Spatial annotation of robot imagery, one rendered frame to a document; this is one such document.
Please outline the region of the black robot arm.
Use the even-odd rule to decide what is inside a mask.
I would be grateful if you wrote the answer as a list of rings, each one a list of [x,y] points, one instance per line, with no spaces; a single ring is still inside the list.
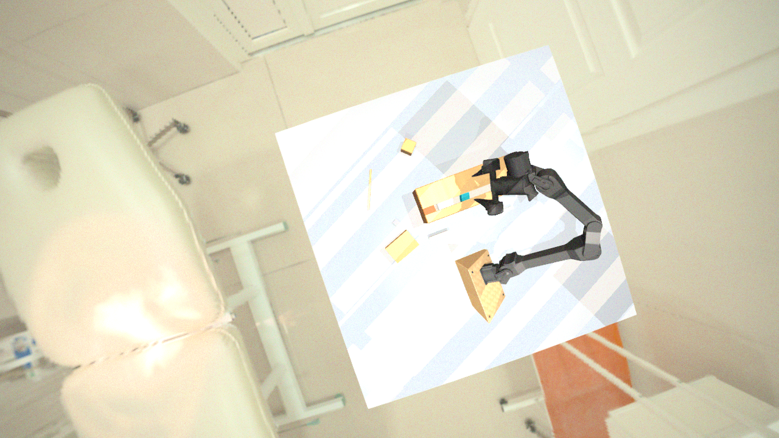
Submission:
[[[484,264],[480,269],[484,284],[499,281],[500,285],[507,285],[510,278],[519,276],[526,269],[549,263],[563,260],[588,261],[598,259],[602,253],[600,215],[590,210],[586,203],[583,203],[573,192],[568,190],[567,185],[556,171],[531,165],[528,151],[507,153],[504,160],[508,171],[506,172],[507,176],[499,178],[511,177],[509,192],[512,195],[528,196],[528,201],[531,201],[541,192],[542,195],[561,203],[584,225],[584,230],[582,230],[582,235],[574,237],[563,246],[527,255],[518,255],[517,251],[514,251],[506,253],[503,260],[499,260],[499,263]]]

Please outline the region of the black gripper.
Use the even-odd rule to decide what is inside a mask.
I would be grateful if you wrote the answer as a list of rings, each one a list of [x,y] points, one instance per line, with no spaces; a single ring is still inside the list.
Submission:
[[[494,158],[490,160],[484,160],[481,170],[471,176],[482,176],[490,174],[492,200],[475,198],[476,202],[481,204],[487,210],[487,215],[495,216],[502,214],[503,202],[498,200],[498,196],[514,196],[509,192],[510,178],[496,178],[496,171],[500,170],[499,159]]]

